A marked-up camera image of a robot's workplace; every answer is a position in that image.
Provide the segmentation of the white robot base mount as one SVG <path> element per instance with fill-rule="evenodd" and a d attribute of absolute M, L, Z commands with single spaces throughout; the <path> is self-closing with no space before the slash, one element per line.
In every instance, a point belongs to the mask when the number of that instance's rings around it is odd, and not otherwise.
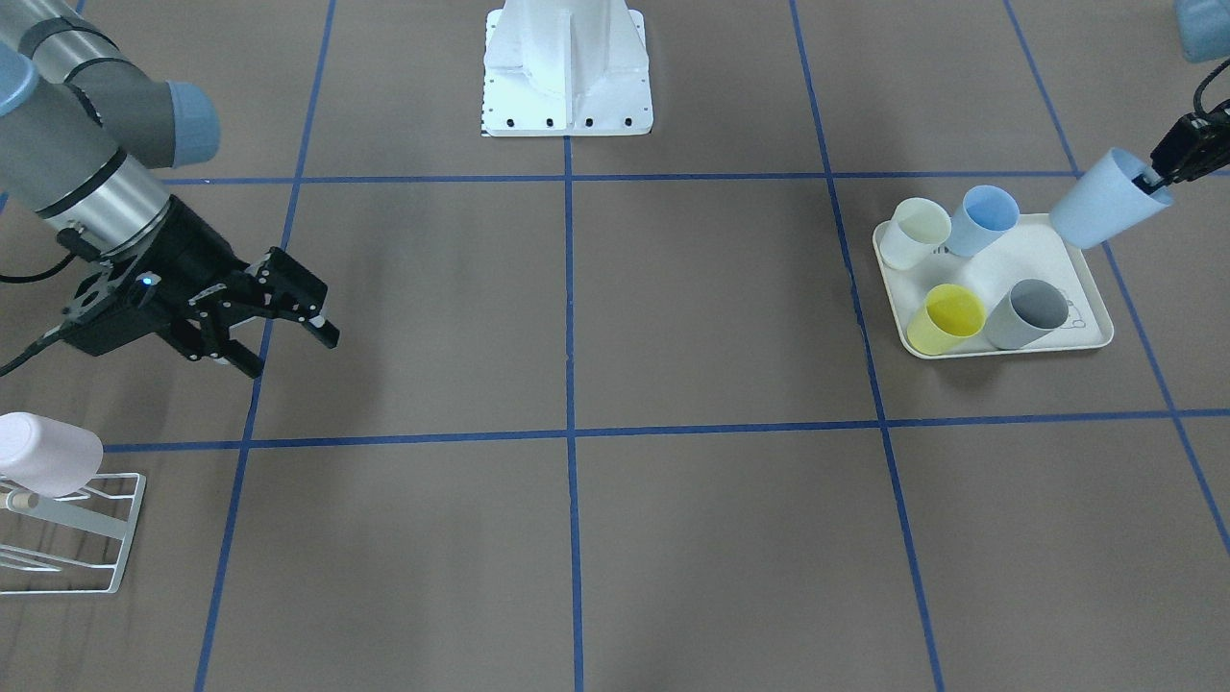
<path fill-rule="evenodd" d="M 642 136 L 654 106 L 643 14 L 506 1 L 483 21 L 483 136 Z"/>

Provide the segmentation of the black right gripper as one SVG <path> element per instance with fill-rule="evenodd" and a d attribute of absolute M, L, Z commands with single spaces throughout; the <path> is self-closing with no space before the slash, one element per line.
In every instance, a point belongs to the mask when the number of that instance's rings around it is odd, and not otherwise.
<path fill-rule="evenodd" d="M 59 333 L 92 356 L 157 334 L 187 359 L 224 360 L 257 380 L 263 360 L 232 338 L 234 324 L 255 316 L 295 321 L 326 349 L 338 345 L 325 281 L 285 250 L 271 248 L 260 263 L 239 259 L 177 197 L 151 234 L 92 268 Z"/>

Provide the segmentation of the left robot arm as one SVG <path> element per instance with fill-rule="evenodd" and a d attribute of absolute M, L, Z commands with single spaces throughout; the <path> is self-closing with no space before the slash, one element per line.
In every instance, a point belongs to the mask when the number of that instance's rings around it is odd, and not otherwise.
<path fill-rule="evenodd" d="M 1196 85 L 1191 112 L 1173 122 L 1153 149 L 1146 171 L 1135 175 L 1133 184 L 1145 194 L 1193 183 L 1226 167 L 1229 161 L 1228 101 L 1204 104 L 1205 90 L 1229 65 L 1229 2 L 1176 1 L 1173 16 L 1187 61 L 1216 59 L 1218 65 Z"/>

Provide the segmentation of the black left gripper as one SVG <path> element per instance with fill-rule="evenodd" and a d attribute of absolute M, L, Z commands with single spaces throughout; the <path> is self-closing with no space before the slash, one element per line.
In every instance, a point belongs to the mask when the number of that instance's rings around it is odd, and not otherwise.
<path fill-rule="evenodd" d="M 1132 179 L 1140 191 L 1193 183 L 1229 161 L 1229 101 L 1182 116 L 1150 154 L 1150 167 Z"/>

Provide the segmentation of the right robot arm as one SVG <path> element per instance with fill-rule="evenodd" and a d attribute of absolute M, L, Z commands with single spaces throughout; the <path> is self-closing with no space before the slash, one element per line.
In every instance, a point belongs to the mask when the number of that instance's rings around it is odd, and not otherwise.
<path fill-rule="evenodd" d="M 250 379 L 258 354 L 234 340 L 250 320 L 285 320 L 333 349 L 327 286 L 285 250 L 234 253 L 159 168 L 210 161 L 220 124 L 193 84 L 157 82 L 64 1 L 2 4 L 2 189 L 57 234 L 86 275 L 62 323 L 2 368 L 64 342 L 101 356 L 156 334 L 182 358 Z"/>

